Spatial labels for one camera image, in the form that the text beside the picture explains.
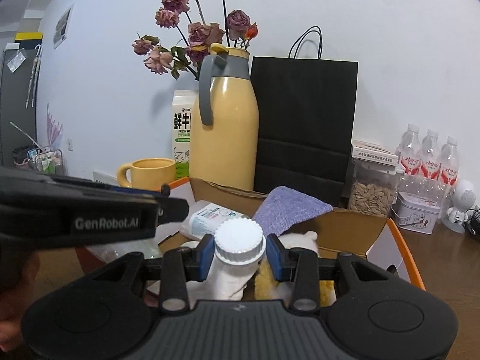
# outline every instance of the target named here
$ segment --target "cup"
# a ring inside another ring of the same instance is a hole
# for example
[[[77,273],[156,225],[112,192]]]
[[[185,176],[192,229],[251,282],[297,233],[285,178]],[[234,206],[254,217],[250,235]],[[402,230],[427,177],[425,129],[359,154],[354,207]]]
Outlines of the cup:
[[[127,179],[130,171],[131,182]],[[169,158],[144,158],[118,168],[118,185],[140,190],[159,191],[163,184],[175,181],[175,161]]]

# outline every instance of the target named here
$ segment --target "gray door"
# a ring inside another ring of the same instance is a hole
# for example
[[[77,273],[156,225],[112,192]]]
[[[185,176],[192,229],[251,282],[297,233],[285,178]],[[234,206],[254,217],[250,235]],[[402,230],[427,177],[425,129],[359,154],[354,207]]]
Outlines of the gray door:
[[[28,83],[32,74],[35,50],[23,50],[27,59],[12,73],[8,62],[15,56],[17,50],[7,50],[3,55],[1,83],[0,83],[0,159],[5,167],[14,166],[12,151],[18,147],[31,145],[32,142],[10,125],[15,123],[33,139],[37,139],[37,123],[35,109],[31,101],[28,108],[25,102],[28,93]]]

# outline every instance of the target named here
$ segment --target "ridged white cap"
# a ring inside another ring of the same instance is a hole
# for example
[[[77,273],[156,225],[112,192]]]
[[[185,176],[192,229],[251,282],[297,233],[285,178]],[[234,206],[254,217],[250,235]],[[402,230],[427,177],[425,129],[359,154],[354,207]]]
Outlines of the ridged white cap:
[[[407,130],[408,131],[412,131],[412,132],[416,132],[418,134],[418,132],[420,131],[420,127],[418,127],[417,125],[415,124],[410,124],[408,126],[406,126]]]
[[[431,137],[434,137],[434,138],[438,138],[438,131],[428,129],[427,135],[430,135]]]
[[[265,253],[266,241],[262,228],[248,218],[223,222],[215,232],[215,255],[232,266],[255,263]]]
[[[454,146],[456,146],[456,145],[458,145],[458,140],[457,140],[457,138],[454,138],[454,137],[448,137],[448,138],[447,138],[447,143],[448,143],[449,145],[454,145]]]

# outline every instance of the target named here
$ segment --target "purple cloth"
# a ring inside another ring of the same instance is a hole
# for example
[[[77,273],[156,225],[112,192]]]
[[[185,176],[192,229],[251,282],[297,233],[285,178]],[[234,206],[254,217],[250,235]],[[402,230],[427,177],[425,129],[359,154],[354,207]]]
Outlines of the purple cloth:
[[[268,194],[253,220],[269,234],[281,235],[293,225],[332,211],[330,204],[288,187],[277,187]]]

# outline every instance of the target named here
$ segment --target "wall outlet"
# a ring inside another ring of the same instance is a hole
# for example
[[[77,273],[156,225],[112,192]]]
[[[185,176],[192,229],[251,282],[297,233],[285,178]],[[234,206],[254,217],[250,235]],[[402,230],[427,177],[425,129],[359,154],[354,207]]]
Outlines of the wall outlet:
[[[99,172],[97,170],[93,171],[93,181],[97,183],[103,184],[110,184],[110,185],[118,185],[117,178],[111,175],[107,175],[106,173]]]

